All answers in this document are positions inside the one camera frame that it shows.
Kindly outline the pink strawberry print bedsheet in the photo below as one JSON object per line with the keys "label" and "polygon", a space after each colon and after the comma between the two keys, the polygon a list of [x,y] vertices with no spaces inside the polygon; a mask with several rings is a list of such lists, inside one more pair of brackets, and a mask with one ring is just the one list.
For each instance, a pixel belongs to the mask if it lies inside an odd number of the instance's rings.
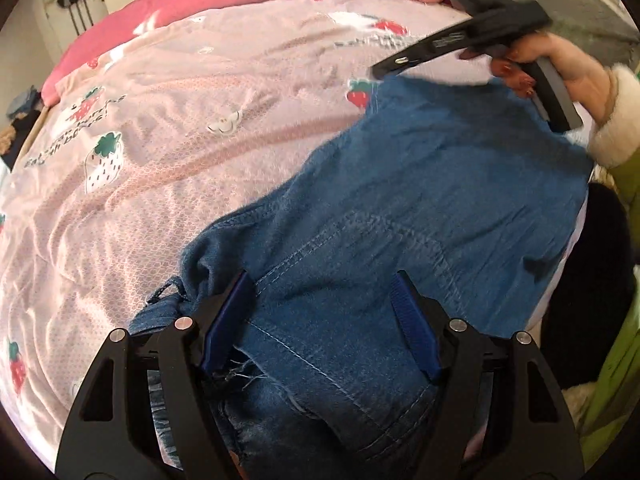
{"label": "pink strawberry print bedsheet", "polygon": [[[1,401],[43,463],[105,337],[131,330],[184,248],[359,122],[382,84],[371,65],[460,20],[411,0],[230,6],[62,80],[1,189]],[[401,77],[500,84],[451,55]]]}

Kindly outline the clothes pile beside bed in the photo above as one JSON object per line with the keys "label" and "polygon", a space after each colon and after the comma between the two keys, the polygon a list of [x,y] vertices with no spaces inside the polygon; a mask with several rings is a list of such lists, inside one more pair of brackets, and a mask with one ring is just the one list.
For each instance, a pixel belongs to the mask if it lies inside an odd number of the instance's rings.
{"label": "clothes pile beside bed", "polygon": [[1,160],[12,170],[29,133],[43,110],[41,92],[31,86],[9,105],[6,118],[9,125],[1,130]]}

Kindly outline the blue denim pants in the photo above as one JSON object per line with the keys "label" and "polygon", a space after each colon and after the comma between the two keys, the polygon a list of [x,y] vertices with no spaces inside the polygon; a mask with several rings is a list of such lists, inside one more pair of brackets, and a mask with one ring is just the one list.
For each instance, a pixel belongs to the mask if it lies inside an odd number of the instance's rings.
{"label": "blue denim pants", "polygon": [[405,479],[436,389],[397,324],[394,275],[483,333],[522,330],[591,169],[501,84],[387,79],[294,177],[198,234],[130,327],[159,330],[245,270],[256,302],[210,402],[246,474]]}

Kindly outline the black trousers leg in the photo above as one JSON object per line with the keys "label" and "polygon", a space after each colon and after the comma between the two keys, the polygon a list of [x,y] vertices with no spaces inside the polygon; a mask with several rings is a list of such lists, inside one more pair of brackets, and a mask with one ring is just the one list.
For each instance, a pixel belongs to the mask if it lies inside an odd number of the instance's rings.
{"label": "black trousers leg", "polygon": [[541,322],[541,353],[560,388],[598,380],[636,289],[626,211],[613,190],[591,183],[582,234]]}

